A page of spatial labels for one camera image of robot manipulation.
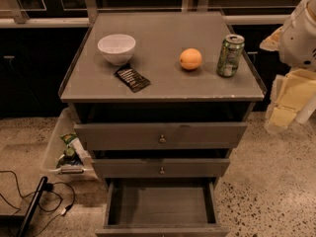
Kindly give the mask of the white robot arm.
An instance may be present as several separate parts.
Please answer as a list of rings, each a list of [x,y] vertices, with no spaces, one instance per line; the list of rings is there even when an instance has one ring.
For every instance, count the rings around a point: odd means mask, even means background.
[[[290,67],[277,76],[265,129],[282,132],[296,120],[305,123],[315,112],[316,97],[316,0],[302,0],[284,24],[260,43],[260,49],[277,51]]]

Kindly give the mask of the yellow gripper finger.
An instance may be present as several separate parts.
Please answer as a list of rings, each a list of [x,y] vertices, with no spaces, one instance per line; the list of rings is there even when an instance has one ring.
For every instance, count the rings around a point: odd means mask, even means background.
[[[267,38],[260,43],[260,49],[266,51],[278,51],[279,36],[281,34],[282,27],[279,27],[273,31]]]

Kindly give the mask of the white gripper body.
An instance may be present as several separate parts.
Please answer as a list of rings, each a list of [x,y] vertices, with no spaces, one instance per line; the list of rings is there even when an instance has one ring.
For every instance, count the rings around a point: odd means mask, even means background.
[[[306,123],[316,110],[316,72],[293,68],[278,75],[266,111],[265,129],[283,132],[294,122]]]

